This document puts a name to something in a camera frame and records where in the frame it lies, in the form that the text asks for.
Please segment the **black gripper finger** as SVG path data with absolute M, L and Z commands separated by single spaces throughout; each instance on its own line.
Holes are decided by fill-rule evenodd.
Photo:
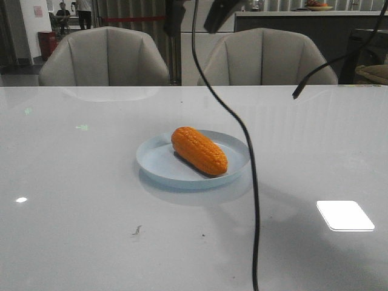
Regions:
M 216 33 L 235 11 L 241 9 L 244 3 L 245 1 L 242 0 L 215 0 L 204 22 L 205 31 Z
M 184 3 L 186 0 L 166 0 L 166 17 L 164 31 L 169 37 L 176 37 L 180 34 L 181 23 L 186 13 Z

